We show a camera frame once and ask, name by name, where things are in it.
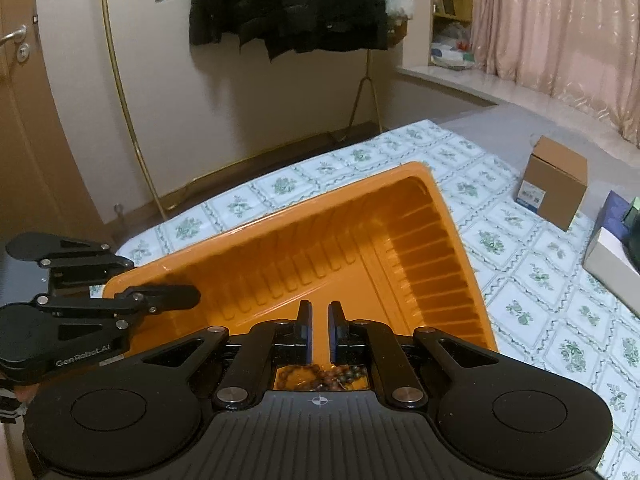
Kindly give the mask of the blue flat box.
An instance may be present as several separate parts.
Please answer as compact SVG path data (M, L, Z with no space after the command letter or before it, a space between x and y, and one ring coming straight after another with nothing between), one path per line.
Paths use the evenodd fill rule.
M625 226L624 218L628 212L630 203L616 192L608 193L594 225L594 230L606 229L622 243L625 243L629 236L629 229Z

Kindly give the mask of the glass green humidifier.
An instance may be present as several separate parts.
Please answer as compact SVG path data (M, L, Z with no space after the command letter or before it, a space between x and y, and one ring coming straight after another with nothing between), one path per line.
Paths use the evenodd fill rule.
M640 272L640 197L637 196L630 203L622 217L622 223L627 230L623 240L626 254L634 268Z

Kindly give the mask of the green floral tablecloth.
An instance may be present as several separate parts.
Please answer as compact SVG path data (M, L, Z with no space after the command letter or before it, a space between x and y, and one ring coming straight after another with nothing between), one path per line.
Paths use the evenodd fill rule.
M119 249L143 266L300 200L404 162L422 162L444 194L480 285L498 347L591 388L614 430L598 469L639 474L639 320L582 267L593 224L560 230L514 202L518 172L429 120L296 162L153 226Z

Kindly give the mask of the orange plastic tray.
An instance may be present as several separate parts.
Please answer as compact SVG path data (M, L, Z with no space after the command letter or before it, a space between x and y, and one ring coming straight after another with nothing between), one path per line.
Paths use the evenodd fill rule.
M296 318L312 307L307 364L277 368L269 400L307 400L311 384L288 390L296 372L323 387L347 378L330 400L376 400L366 372L330 356L329 305L349 320L381 322L398 336L419 327L497 352L482 295L465 249L430 170L418 162L304 200L112 278L107 295L129 287L193 285L189 310L148 315L130 332L128 350L98 368L155 350L209 327L247 334L261 322Z

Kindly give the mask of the black hanging jacket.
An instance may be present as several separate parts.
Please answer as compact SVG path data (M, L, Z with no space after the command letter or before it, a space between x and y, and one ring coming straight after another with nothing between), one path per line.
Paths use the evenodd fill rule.
M191 0L189 40L262 40L268 56L387 48L385 0Z

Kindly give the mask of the white flat box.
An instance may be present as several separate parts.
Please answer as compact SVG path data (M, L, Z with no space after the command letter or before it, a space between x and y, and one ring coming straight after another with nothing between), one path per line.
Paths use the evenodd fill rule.
M615 295L635 315L640 310L640 274L624 244L605 228L597 229L587 246L584 269Z

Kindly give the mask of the gold clothes rack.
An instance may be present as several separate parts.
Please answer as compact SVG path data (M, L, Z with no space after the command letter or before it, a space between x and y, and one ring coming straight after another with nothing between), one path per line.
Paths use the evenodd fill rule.
M296 156L378 132L358 96L363 52L288 52L189 41L190 0L100 0L116 90L146 187L167 212Z

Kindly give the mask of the wooden bookshelf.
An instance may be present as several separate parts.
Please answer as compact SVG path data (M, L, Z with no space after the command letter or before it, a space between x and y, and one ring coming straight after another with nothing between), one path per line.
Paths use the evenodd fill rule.
M473 0L431 0L430 63L448 70L469 70L472 52Z

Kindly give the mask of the brown cardboard box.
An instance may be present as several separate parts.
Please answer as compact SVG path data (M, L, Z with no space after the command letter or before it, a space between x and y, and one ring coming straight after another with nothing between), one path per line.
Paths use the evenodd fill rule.
M515 201L567 231L587 188L587 159L564 144L542 136L529 156Z

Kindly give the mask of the pink curtain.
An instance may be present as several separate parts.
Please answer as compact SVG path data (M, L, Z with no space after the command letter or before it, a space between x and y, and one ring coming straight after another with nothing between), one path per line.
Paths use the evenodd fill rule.
M639 0L473 0L480 70L639 142Z

